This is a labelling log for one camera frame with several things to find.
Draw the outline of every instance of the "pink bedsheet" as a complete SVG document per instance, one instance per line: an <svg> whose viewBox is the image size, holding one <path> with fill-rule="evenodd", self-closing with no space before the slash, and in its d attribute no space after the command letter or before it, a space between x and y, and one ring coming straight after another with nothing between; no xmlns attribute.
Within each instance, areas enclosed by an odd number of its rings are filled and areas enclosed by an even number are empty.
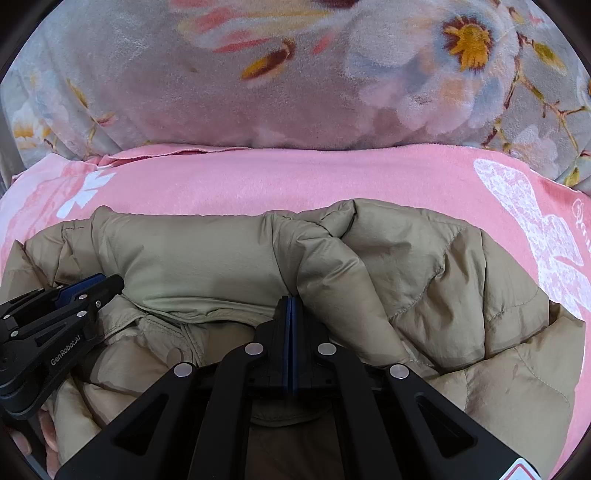
<svg viewBox="0 0 591 480"><path fill-rule="evenodd" d="M483 228L551 299L591 319L591 199L503 154L469 147L320 152L150 145L86 163L50 154L0 200L0 270L14 239L87 218L100 205L132 213L256 215L354 197L429 208ZM556 469L591 423L590 342L591 334Z"/></svg>

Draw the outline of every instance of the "floral bedding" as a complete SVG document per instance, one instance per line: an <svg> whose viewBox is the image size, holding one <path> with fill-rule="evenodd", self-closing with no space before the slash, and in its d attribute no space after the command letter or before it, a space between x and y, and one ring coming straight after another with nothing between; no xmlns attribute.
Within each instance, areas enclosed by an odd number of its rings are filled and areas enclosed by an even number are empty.
<svg viewBox="0 0 591 480"><path fill-rule="evenodd" d="M431 142L591 193L590 77L531 0L64 0L0 98L26 166L158 142Z"/></svg>

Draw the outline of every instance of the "puffer jacket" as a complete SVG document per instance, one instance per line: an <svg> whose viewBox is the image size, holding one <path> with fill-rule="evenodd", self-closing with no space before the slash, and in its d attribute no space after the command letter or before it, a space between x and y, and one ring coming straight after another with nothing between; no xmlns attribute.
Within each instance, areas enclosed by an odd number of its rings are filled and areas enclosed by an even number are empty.
<svg viewBox="0 0 591 480"><path fill-rule="evenodd" d="M584 323L464 221L374 200L253 217L100 207L15 242L0 301L98 272L125 289L101 311L102 346L47 404L62 463L175 363L250 341L288 293L364 362L428 379L543 478L564 445ZM330 412L257 405L248 478L339 478L335 438Z"/></svg>

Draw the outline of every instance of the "hand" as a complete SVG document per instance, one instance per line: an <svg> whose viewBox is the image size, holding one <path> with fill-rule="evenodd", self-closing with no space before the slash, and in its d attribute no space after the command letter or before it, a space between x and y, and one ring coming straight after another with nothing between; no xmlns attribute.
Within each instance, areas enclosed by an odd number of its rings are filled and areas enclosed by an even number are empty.
<svg viewBox="0 0 591 480"><path fill-rule="evenodd" d="M41 424L41 431L43 433L43 438L45 439L45 452L47 453L47 474L53 479L55 478L60 467L57 450L56 428L53 424L51 416L49 415L49 412L46 410L39 410L37 412L37 418ZM16 430L10 430L9 432L21 453L25 456L30 455L33 449L31 448L31 444L27 438L21 432Z"/></svg>

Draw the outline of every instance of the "warning label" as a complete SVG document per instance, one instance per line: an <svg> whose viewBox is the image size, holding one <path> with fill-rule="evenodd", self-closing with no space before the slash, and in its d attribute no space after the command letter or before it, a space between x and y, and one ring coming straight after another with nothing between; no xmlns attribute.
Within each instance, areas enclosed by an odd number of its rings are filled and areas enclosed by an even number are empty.
<svg viewBox="0 0 591 480"><path fill-rule="evenodd" d="M523 458L518 458L499 480L541 480L540 476Z"/></svg>

